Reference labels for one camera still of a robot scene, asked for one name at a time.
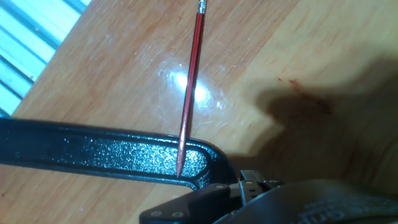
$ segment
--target wooden surface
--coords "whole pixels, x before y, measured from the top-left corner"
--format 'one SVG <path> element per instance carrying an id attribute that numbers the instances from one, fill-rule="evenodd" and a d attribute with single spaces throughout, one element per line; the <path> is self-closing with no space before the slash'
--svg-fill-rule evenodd
<path id="1" fill-rule="evenodd" d="M 397 8 L 209 1 L 193 138 L 268 178 L 397 194 Z M 14 117 L 177 135 L 196 9 L 196 0 L 93 0 Z M 0 222 L 137 223 L 187 192 L 0 166 Z"/>

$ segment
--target metal bracket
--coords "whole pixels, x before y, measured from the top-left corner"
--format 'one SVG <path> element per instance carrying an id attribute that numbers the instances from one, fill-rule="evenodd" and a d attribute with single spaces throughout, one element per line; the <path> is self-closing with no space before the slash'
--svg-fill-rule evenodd
<path id="1" fill-rule="evenodd" d="M 237 182 L 216 147 L 187 142 L 187 158 L 176 177 L 178 137 L 71 124 L 0 119 L 0 163 L 164 184 L 193 190 Z"/>

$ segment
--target pencil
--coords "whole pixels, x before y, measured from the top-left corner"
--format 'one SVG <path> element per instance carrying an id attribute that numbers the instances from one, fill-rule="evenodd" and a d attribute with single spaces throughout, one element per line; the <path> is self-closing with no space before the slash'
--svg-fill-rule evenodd
<path id="1" fill-rule="evenodd" d="M 206 11 L 206 0 L 200 0 L 197 19 L 195 23 L 195 32 L 193 34 L 191 60 L 188 71 L 188 82 L 187 82 L 187 89 L 185 91 L 185 100 L 182 111 L 180 140 L 178 141 L 177 177 L 181 176 L 185 162 L 185 154 L 186 154 L 185 145 L 187 143 L 187 139 L 189 138 L 189 130 L 188 130 L 190 128 L 189 119 L 193 108 L 193 99 L 195 93 L 194 86 L 196 84 L 196 79 L 197 79 L 199 53 L 201 46 L 201 37 L 203 32 L 203 22 L 205 19 L 205 11 Z"/>

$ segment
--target stain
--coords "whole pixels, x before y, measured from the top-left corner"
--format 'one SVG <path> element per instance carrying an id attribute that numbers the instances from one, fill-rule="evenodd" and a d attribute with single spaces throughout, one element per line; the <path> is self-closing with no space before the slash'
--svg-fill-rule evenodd
<path id="1" fill-rule="evenodd" d="M 332 113 L 331 106 L 326 100 L 320 98 L 319 96 L 304 92 L 304 87 L 297 80 L 289 80 L 289 82 L 292 84 L 293 90 L 299 96 L 301 96 L 303 99 L 313 101 L 315 104 L 317 104 L 319 112 Z"/>

